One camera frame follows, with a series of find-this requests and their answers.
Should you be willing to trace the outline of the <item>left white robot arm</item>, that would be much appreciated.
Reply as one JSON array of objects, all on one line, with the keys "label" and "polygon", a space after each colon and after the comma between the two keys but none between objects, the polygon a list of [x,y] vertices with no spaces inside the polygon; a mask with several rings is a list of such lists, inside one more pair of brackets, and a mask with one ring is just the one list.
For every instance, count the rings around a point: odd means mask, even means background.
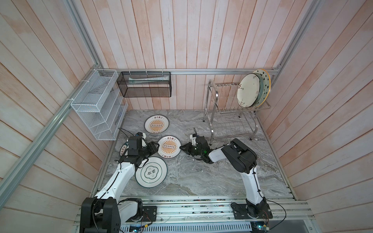
[{"label": "left white robot arm", "polygon": [[120,200],[120,196],[136,171],[142,168],[158,149],[159,144],[147,142],[146,136],[142,133],[128,138],[128,147],[120,157],[112,177],[94,197],[88,197],[83,201],[79,232],[119,233],[122,223],[143,219],[142,200]]}]

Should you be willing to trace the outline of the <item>white star patterned plate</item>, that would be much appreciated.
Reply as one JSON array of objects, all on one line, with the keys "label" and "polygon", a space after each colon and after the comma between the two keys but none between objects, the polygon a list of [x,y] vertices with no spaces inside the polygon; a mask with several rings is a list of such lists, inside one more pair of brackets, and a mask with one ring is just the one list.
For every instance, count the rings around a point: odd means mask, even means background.
[{"label": "white star patterned plate", "polygon": [[258,69],[256,71],[254,71],[254,73],[259,73],[262,76],[263,80],[264,80],[263,96],[260,99],[259,106],[258,106],[258,107],[260,107],[266,101],[266,99],[268,98],[269,93],[271,91],[271,76],[264,69]]}]

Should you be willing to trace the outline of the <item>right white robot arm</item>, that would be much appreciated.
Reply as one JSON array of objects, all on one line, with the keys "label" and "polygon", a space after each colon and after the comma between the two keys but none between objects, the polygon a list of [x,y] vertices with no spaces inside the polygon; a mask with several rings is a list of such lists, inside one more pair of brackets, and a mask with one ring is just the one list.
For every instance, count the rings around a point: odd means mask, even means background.
[{"label": "right white robot arm", "polygon": [[246,203],[230,204],[235,219],[273,218],[270,206],[257,180],[257,155],[246,144],[235,138],[228,144],[211,149],[204,136],[193,134],[191,142],[180,146],[180,149],[193,157],[198,156],[199,160],[208,164],[227,159],[240,173],[246,191]]}]

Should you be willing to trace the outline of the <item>cream plate with red berries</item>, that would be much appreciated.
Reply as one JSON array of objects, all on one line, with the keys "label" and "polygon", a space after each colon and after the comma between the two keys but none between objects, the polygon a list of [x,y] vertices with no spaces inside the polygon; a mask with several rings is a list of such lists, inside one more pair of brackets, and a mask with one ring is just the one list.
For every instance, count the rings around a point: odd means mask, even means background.
[{"label": "cream plate with red berries", "polygon": [[242,108],[250,107],[256,101],[260,91],[260,78],[255,73],[246,75],[239,84],[237,101]]}]

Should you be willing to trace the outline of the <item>white plate green clover outline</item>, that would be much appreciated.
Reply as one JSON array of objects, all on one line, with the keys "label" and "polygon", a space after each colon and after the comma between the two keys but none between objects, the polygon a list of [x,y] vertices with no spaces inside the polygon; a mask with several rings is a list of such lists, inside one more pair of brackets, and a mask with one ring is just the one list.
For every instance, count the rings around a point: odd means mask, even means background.
[{"label": "white plate green clover outline", "polygon": [[153,188],[160,185],[167,174],[168,167],[165,161],[158,157],[150,157],[136,171],[136,181],[142,187]]}]

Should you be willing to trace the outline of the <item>mint green flower plate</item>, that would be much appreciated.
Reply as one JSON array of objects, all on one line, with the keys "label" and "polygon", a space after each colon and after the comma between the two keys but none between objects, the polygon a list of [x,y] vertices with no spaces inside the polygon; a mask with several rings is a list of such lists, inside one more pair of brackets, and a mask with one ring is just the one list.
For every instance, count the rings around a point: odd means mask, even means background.
[{"label": "mint green flower plate", "polygon": [[255,102],[254,102],[254,107],[258,107],[260,99],[263,96],[264,80],[263,80],[262,76],[259,73],[254,73],[254,74],[259,78],[259,93],[258,93],[258,96],[257,96]]}]

